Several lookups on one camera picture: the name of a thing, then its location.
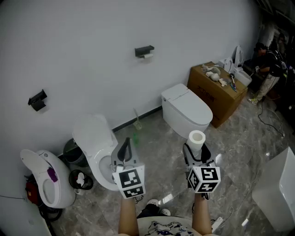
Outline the small black waste bin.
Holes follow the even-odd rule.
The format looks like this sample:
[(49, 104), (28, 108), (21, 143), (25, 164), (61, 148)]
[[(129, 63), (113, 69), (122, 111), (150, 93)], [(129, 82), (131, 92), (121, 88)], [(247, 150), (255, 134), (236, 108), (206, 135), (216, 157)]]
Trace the small black waste bin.
[(69, 174), (69, 183), (75, 189), (90, 190), (93, 187), (93, 180), (81, 170), (73, 170)]

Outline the black mesh waste bin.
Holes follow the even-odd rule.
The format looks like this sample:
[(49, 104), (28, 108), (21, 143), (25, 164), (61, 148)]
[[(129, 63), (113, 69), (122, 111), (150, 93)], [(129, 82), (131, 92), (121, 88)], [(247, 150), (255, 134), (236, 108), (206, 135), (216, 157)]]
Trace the black mesh waste bin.
[(87, 167), (87, 159), (81, 150), (81, 148), (76, 144), (73, 138), (71, 138), (64, 146), (63, 157), (70, 163), (77, 165), (79, 167)]

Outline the white rectangular smart toilet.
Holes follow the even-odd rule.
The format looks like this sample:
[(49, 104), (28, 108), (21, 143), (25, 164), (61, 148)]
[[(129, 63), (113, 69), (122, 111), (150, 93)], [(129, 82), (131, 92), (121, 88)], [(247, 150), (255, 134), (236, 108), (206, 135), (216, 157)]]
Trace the white rectangular smart toilet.
[(163, 119), (181, 137), (205, 131), (213, 118), (210, 107), (182, 83), (161, 93)]

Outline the person's black shorts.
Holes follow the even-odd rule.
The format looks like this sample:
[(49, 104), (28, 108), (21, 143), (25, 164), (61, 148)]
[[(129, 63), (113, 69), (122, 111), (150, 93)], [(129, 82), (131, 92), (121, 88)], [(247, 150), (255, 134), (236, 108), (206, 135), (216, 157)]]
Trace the person's black shorts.
[(147, 204), (137, 218), (159, 216), (160, 208), (155, 204)]

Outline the person's printed white shirt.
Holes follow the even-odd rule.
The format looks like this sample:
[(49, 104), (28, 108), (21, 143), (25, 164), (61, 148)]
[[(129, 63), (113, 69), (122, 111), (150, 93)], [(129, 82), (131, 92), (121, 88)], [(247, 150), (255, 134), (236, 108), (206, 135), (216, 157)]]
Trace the person's printed white shirt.
[(144, 217), (137, 220), (139, 236), (201, 236), (187, 219), (173, 216)]

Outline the white egg-shaped toilet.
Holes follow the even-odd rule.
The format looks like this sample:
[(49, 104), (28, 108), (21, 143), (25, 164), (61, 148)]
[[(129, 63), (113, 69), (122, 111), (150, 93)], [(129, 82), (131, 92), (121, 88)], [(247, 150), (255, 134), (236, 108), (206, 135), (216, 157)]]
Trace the white egg-shaped toilet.
[[(64, 209), (71, 206), (76, 198), (74, 188), (69, 183), (69, 168), (53, 153), (46, 150), (33, 152), (23, 149), (20, 158), (31, 170), (39, 190), (41, 200), (47, 207)], [(52, 167), (58, 177), (53, 182), (47, 173)]]

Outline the brown cardboard box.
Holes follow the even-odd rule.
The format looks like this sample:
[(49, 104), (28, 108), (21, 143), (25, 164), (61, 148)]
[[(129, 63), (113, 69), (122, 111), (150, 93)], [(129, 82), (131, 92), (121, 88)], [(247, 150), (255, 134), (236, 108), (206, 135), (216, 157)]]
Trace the brown cardboard box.
[(206, 76), (202, 65), (191, 67), (187, 87), (199, 96), (211, 109), (214, 128), (222, 125), (238, 108), (247, 94), (248, 88), (235, 79), (236, 89), (230, 85), (222, 86)]

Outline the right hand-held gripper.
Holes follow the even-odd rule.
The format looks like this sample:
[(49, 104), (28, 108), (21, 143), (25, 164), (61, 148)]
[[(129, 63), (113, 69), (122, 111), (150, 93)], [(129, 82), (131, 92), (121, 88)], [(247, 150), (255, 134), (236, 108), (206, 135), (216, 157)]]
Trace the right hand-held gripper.
[(216, 166), (216, 154), (211, 146), (204, 143), (201, 148), (201, 161), (206, 163), (196, 166), (194, 155), (187, 143), (183, 144), (183, 155), (186, 165), (189, 165), (187, 174), (188, 188), (195, 193), (212, 193), (221, 182), (220, 168)]

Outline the purple cloth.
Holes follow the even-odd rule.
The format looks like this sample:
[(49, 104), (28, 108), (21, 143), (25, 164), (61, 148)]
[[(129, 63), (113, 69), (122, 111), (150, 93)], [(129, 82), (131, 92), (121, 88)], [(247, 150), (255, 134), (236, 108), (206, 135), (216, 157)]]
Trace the purple cloth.
[(47, 169), (47, 173), (48, 173), (49, 177), (51, 178), (51, 180), (52, 180), (54, 183), (58, 181), (58, 177), (57, 177), (57, 175), (56, 175), (56, 172), (55, 172), (55, 170), (54, 170), (52, 167), (49, 167), (49, 168)]

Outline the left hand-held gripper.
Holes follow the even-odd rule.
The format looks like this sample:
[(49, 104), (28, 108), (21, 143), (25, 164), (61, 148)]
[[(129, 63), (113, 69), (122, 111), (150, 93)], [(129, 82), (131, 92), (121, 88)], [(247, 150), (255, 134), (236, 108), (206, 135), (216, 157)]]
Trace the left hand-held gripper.
[(129, 137), (115, 147), (111, 159), (114, 184), (110, 190), (119, 191), (124, 199), (144, 195), (145, 165), (139, 163), (136, 147)]

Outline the white toilet paper roll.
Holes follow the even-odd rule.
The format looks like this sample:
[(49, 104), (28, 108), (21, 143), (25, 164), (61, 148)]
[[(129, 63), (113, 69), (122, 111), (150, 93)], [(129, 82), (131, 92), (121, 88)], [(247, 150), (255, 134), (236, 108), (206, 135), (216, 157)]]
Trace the white toilet paper roll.
[(193, 130), (189, 133), (186, 144), (189, 146), (194, 157), (199, 155), (205, 140), (206, 135), (202, 131)]

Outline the person's right forearm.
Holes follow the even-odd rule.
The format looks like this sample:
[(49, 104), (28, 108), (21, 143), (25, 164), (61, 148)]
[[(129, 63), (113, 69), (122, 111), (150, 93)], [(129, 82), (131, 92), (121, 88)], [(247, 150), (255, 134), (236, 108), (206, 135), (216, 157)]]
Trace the person's right forearm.
[(212, 233), (208, 201), (201, 194), (195, 194), (192, 228), (201, 235)]

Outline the white power strip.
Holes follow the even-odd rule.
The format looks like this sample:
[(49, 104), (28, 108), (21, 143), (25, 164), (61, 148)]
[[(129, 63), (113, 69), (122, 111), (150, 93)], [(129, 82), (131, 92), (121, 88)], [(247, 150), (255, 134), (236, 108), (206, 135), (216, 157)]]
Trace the white power strip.
[(216, 229), (223, 223), (224, 219), (222, 217), (218, 217), (216, 220), (212, 222), (212, 233), (216, 231)]

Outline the black wall-mounted roll holder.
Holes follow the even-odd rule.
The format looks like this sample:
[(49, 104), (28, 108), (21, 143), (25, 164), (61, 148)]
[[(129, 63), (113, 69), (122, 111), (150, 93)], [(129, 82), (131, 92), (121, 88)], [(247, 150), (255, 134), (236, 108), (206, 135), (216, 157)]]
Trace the black wall-mounted roll holder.
[(147, 59), (144, 59), (143, 55), (148, 54), (148, 53), (153, 54), (154, 49), (155, 49), (154, 46), (151, 46), (151, 45), (135, 48), (135, 57), (138, 59), (139, 62), (144, 62)]
[(44, 90), (39, 92), (37, 95), (29, 98), (28, 105), (31, 106), (36, 112), (43, 109), (46, 104), (44, 100), (47, 98), (47, 95)]

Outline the person's left forearm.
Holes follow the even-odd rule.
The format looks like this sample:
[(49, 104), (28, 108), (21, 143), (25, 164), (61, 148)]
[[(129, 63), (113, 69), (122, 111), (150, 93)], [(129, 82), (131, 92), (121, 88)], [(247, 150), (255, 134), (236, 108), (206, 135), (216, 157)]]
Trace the person's left forearm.
[(121, 199), (118, 234), (139, 236), (134, 198)]

